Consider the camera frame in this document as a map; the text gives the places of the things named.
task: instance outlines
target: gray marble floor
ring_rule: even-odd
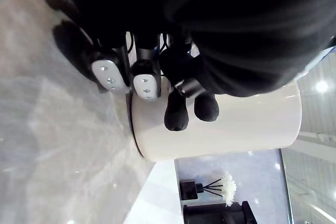
[[[58,51],[60,20],[44,0],[0,0],[0,223],[122,223],[153,164],[124,97]]]

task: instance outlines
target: ceiling light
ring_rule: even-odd
[[[320,81],[315,86],[316,90],[320,93],[324,93],[328,89],[328,84],[325,81]]]

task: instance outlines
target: black fabric cover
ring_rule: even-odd
[[[73,1],[99,38],[189,31],[200,50],[190,77],[239,97],[285,85],[336,33],[336,0]]]

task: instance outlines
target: white flower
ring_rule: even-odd
[[[232,179],[232,175],[228,172],[225,172],[222,182],[223,186],[221,195],[225,199],[226,206],[231,206],[237,190],[237,185]]]

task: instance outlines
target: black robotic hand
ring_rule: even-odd
[[[173,86],[183,80],[192,79],[194,58],[188,53],[190,44],[173,45],[160,54],[160,66],[164,75]],[[170,131],[182,131],[187,128],[189,117],[186,108],[186,97],[181,90],[174,88],[168,97],[164,124]],[[205,90],[195,97],[194,113],[202,121],[213,122],[219,115],[215,94]]]

